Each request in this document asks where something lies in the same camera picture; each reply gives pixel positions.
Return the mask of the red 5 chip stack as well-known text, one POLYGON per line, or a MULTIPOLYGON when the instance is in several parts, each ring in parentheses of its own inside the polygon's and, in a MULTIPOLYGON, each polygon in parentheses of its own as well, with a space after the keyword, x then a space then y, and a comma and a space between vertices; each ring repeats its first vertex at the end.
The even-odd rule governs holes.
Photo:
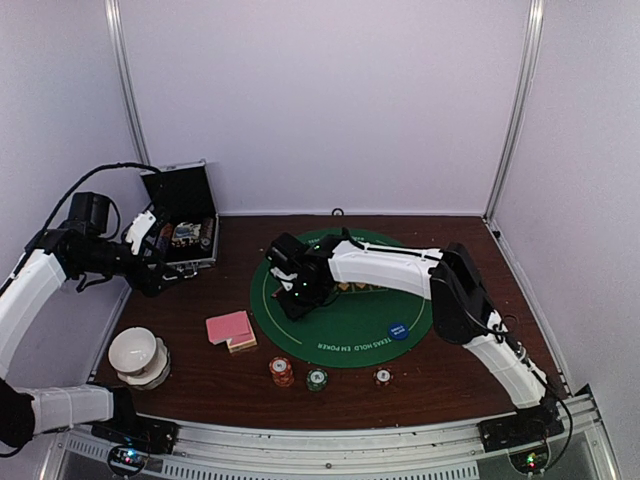
POLYGON ((289 387, 295 381, 291 362, 285 357, 272 358, 269 370, 274 384, 278 387, 289 387))

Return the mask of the green 20 chip stack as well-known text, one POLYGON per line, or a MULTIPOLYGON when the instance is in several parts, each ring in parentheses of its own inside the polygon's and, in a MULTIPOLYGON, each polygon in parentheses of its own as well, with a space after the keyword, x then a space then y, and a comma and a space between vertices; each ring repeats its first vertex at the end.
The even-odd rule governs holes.
POLYGON ((328 374, 321 368, 314 368, 308 371, 306 376, 306 387, 311 392, 320 392, 328 384, 328 374))

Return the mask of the blue small blind button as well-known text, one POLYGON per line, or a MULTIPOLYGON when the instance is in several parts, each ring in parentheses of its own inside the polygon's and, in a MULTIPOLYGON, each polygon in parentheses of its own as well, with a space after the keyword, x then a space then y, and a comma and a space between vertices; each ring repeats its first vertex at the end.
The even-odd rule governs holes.
POLYGON ((408 339, 410 335, 410 329, 404 323, 394 322, 388 326, 387 333, 389 338, 394 341, 404 341, 408 339))

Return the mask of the orange black 100 chip stack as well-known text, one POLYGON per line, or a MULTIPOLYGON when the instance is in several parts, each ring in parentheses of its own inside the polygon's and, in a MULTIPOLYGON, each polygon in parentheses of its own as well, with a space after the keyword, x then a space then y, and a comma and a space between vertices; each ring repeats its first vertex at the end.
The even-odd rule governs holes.
POLYGON ((393 371, 390 368, 380 367, 373 372, 373 381, 376 386, 388 386, 393 382, 393 371))

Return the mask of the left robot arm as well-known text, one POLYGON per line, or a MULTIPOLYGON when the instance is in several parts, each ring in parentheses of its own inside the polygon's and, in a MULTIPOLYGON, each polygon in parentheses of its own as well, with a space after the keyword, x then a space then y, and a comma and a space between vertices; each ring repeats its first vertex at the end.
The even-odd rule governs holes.
MULTIPOLYGON (((43 227, 27 244, 16 268, 1 288, 1 374, 9 367, 23 336, 49 298, 69 280, 82 292, 116 276, 147 297, 155 297, 184 280, 185 275, 164 262, 148 242, 160 231, 161 217, 139 214, 125 237, 107 236, 113 201, 102 194, 72 196, 68 217, 56 229, 43 227), (95 274, 94 282, 88 274, 95 274)), ((1 383, 1 441, 16 455, 36 435, 98 424, 123 444, 151 444, 155 430, 137 414, 125 387, 95 384, 79 387, 17 389, 1 383)))

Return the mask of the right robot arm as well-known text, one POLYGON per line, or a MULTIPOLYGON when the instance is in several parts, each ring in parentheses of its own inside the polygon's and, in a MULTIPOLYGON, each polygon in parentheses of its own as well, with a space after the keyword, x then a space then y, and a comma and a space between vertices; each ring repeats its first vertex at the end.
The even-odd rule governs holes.
POLYGON ((280 283, 276 299, 297 320, 322 305, 340 283, 365 283, 428 300, 436 334, 471 352, 506 390, 515 407, 512 430, 535 440, 558 421, 559 396, 525 346, 508 330, 467 249, 412 249, 356 240, 348 229, 305 244, 289 233, 265 258, 280 283))

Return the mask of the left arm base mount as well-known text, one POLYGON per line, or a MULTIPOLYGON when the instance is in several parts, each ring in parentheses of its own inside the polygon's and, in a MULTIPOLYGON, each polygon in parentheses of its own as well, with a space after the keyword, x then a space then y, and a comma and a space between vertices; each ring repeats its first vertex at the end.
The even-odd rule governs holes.
POLYGON ((179 426, 176 423, 148 417, 140 417, 134 426, 126 426, 115 420, 91 423, 94 437, 149 454, 171 454, 178 433, 179 426))

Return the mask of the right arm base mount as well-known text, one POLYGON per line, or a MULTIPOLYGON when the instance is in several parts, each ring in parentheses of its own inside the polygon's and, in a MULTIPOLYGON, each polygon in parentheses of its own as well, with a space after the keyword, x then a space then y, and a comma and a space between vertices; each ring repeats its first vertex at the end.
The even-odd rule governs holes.
POLYGON ((541 442, 562 434, 565 428, 560 419, 545 420, 516 414, 481 421, 478 430, 484 451, 489 453, 541 442))

